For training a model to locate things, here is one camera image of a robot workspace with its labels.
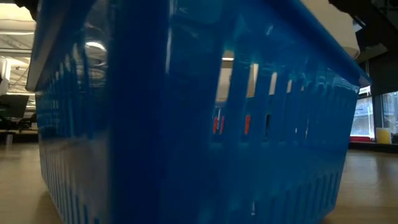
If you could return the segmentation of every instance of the wooden floor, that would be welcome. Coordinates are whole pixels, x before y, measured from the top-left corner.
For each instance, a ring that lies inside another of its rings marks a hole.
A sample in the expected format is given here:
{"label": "wooden floor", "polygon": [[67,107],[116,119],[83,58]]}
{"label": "wooden floor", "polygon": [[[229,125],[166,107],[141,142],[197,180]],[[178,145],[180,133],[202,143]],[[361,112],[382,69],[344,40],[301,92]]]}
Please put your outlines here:
{"label": "wooden floor", "polygon": [[[0,147],[0,224],[61,224],[36,144]],[[322,224],[398,223],[398,155],[350,151],[335,211]]]}

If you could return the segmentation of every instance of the black computer monitor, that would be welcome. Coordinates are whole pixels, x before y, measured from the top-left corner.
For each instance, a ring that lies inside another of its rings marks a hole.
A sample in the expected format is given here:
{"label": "black computer monitor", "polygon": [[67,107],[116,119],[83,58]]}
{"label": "black computer monitor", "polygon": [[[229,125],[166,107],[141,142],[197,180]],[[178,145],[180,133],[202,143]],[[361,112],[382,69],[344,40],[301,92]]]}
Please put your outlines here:
{"label": "black computer monitor", "polygon": [[29,96],[1,95],[0,115],[4,118],[23,118]]}

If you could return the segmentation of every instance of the ceiling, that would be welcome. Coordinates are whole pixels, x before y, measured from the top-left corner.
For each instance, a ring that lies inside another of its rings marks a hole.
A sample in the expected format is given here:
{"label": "ceiling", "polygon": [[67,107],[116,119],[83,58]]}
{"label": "ceiling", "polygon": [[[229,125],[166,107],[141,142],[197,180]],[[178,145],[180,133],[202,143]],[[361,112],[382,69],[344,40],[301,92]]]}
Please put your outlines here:
{"label": "ceiling", "polygon": [[33,46],[35,21],[26,8],[0,3],[0,57],[11,65],[7,94],[30,95],[27,111],[35,110],[35,98],[25,90]]}

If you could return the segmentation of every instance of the blue plastic basket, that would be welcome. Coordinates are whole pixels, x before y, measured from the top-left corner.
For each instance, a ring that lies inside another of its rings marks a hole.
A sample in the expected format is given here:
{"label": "blue plastic basket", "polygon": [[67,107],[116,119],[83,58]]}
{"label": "blue plastic basket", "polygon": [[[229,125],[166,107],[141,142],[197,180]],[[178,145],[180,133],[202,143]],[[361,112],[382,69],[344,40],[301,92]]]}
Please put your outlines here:
{"label": "blue plastic basket", "polygon": [[293,0],[42,0],[30,66],[65,223],[318,223],[369,84]]}

